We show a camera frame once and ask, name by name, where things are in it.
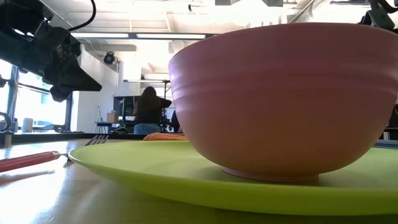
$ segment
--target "cardboard box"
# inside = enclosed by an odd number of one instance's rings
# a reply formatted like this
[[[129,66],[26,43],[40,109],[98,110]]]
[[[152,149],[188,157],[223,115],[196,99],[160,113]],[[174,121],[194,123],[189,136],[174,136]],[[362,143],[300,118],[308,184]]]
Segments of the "cardboard box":
[[[119,122],[119,114],[118,113],[107,113],[106,114],[106,122],[108,122],[108,123]]]

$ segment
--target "wall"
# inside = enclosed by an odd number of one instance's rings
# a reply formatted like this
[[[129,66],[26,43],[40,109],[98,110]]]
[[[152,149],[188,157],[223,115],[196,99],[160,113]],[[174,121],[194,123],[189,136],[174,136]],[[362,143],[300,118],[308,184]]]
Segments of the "wall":
[[[100,106],[101,117],[106,121],[106,113],[113,109],[113,96],[139,95],[139,83],[123,83],[122,73],[116,73],[103,62],[94,58],[84,49],[84,46],[79,62],[80,67],[102,85],[102,90],[100,92],[79,91],[73,93],[71,130],[98,133],[100,129],[95,125],[98,106]]]

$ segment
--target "wooden table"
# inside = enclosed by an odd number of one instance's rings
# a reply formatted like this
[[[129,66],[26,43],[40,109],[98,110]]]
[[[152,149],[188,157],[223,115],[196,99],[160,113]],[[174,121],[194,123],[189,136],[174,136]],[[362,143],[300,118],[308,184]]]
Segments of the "wooden table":
[[[44,151],[68,152],[88,140],[0,149],[0,159]],[[398,215],[301,217],[235,212],[174,202],[114,184],[62,157],[0,174],[0,223],[398,223]]]

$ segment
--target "red handle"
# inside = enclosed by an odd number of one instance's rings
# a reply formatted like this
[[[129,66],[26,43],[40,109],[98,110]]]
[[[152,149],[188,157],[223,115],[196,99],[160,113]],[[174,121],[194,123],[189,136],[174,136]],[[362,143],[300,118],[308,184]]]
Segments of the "red handle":
[[[43,162],[49,162],[54,159],[58,159],[59,157],[59,152],[52,151],[17,158],[2,159],[0,160],[0,172],[41,164]]]

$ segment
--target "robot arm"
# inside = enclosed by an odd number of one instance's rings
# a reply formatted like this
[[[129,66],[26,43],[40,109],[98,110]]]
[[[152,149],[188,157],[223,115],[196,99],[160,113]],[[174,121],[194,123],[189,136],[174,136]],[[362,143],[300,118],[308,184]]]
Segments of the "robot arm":
[[[52,18],[39,0],[0,0],[0,59],[43,77],[58,102],[72,91],[100,91],[101,85],[79,67],[79,41],[69,30],[50,26]]]
[[[398,8],[390,6],[386,0],[370,0],[370,3],[371,10],[362,17],[360,24],[380,27],[398,34],[398,30],[394,29],[394,22],[388,16],[388,14],[397,12]],[[394,4],[398,6],[398,0],[394,0]]]

